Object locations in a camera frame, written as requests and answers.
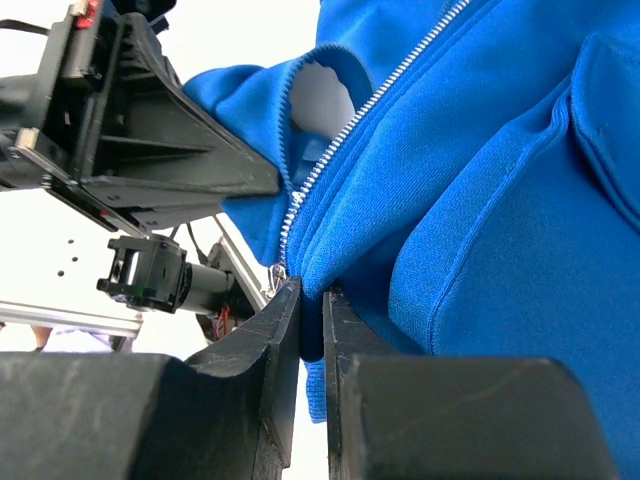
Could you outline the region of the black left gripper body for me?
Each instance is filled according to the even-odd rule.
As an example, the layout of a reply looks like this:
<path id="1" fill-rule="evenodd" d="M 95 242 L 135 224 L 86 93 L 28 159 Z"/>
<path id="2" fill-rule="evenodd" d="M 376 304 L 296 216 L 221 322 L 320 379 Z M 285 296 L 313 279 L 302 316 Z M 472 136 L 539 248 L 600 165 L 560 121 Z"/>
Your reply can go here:
<path id="1" fill-rule="evenodd" d="M 127 21 L 153 35 L 168 27 L 172 1 L 75 1 L 63 20 L 43 28 L 4 19 L 4 30 L 46 36 L 38 70 L 1 80 L 1 189 L 44 189 L 108 231 L 145 235 L 148 227 L 122 205 L 101 199 L 92 179 L 116 173 L 126 129 L 127 96 L 118 84 Z"/>

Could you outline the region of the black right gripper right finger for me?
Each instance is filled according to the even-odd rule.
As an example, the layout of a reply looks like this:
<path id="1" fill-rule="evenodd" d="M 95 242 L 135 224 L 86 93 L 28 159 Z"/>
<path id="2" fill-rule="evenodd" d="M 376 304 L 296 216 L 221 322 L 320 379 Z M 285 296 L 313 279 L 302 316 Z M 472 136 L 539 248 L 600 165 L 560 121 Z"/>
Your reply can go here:
<path id="1" fill-rule="evenodd" d="M 323 298 L 334 479 L 615 479 L 591 404 L 540 358 L 403 355 Z"/>

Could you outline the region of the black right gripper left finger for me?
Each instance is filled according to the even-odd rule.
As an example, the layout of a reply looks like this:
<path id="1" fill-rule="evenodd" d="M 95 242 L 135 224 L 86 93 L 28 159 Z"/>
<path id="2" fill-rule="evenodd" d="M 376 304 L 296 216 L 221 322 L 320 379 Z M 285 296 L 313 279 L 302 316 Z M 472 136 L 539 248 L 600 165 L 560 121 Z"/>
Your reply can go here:
<path id="1" fill-rule="evenodd" d="M 278 479 L 290 465 L 301 282 L 185 361 L 5 353 L 5 479 Z"/>

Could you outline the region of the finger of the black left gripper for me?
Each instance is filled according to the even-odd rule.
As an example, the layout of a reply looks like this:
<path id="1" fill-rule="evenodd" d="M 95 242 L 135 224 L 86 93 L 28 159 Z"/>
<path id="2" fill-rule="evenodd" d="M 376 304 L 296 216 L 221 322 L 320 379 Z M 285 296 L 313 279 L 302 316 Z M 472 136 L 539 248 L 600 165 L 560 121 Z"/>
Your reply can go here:
<path id="1" fill-rule="evenodd" d="M 138 225 L 181 223 L 226 199 L 277 194 L 277 168 L 186 96 L 145 17 L 123 20 L 85 190 Z"/>

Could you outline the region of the blue jacket white lining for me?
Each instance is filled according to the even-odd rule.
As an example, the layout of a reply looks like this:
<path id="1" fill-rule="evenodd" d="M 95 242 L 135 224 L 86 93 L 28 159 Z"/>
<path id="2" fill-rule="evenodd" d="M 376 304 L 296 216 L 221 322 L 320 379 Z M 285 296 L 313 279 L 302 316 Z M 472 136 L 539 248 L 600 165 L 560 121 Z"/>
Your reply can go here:
<path id="1" fill-rule="evenodd" d="M 638 477 L 637 2 L 325 1 L 313 50 L 184 90 L 282 176 L 223 208 L 302 280 L 314 422 L 336 283 L 402 350 L 562 361 Z"/>

